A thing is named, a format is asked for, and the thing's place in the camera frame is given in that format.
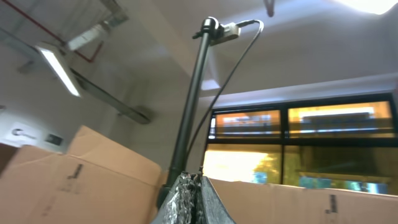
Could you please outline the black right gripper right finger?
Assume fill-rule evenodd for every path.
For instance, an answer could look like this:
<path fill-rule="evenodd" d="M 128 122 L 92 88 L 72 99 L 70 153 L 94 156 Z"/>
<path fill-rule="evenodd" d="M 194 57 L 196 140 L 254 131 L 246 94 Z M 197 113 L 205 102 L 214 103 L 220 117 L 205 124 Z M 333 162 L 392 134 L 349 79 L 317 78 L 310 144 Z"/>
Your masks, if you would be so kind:
<path fill-rule="evenodd" d="M 198 222 L 204 224 L 236 224 L 223 205 L 213 184 L 203 176 L 198 194 Z"/>

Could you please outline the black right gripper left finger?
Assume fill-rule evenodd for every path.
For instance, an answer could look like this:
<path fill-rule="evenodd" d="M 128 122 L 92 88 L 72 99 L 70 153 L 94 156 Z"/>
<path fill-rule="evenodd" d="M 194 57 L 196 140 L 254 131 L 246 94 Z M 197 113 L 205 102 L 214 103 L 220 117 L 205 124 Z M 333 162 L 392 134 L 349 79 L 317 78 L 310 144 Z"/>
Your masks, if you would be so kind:
<path fill-rule="evenodd" d="M 169 190 L 151 224 L 189 224 L 195 208 L 196 174 L 182 172 Z"/>

